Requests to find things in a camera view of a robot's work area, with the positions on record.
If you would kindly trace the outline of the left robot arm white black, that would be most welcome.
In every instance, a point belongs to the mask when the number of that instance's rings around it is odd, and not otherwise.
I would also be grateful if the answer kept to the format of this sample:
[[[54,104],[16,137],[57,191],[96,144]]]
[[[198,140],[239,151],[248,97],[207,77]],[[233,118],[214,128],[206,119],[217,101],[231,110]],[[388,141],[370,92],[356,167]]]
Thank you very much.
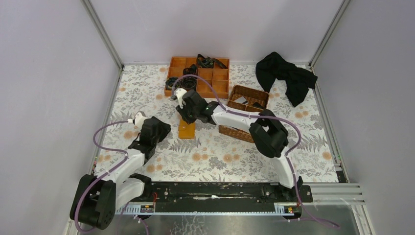
[[[126,149],[118,149],[123,158],[102,174],[85,174],[79,180],[69,217],[80,233],[106,229],[122,206],[135,198],[153,195],[151,178],[137,174],[136,170],[155,154],[157,145],[170,133],[171,126],[141,113],[126,123],[137,127],[138,134]]]

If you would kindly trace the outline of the brown wicker basket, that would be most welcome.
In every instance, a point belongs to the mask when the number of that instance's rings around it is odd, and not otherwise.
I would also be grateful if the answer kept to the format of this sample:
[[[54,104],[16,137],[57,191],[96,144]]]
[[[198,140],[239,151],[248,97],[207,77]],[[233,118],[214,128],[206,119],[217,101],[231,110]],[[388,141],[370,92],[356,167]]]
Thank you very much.
[[[244,96],[248,100],[249,103],[247,105],[234,102],[234,100],[236,100],[237,98],[241,96]],[[252,105],[255,102],[258,102],[264,108],[266,108],[268,104],[268,100],[269,100],[268,92],[256,90],[256,89],[249,88],[249,87],[244,87],[241,85],[235,85],[228,98],[227,106],[234,108],[234,109],[247,111],[247,112],[261,112],[262,109],[253,107]],[[232,138],[242,140],[242,141],[254,143],[249,131],[243,131],[243,130],[239,130],[233,127],[219,125],[219,133],[230,136]]]

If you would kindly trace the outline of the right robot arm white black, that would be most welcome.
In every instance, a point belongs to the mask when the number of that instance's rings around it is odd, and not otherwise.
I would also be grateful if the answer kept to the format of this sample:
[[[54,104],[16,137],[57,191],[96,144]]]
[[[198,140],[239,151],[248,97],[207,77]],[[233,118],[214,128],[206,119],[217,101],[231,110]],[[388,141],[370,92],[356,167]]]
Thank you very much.
[[[285,123],[290,125],[300,137],[299,129],[293,123],[276,117],[268,109],[248,112],[226,106],[220,100],[207,102],[195,90],[179,88],[173,91],[171,98],[177,101],[176,110],[188,124],[200,120],[249,133],[257,150],[270,158],[276,168],[279,184],[285,188],[298,187],[300,176],[289,157],[293,148],[288,146],[289,133],[284,126]]]

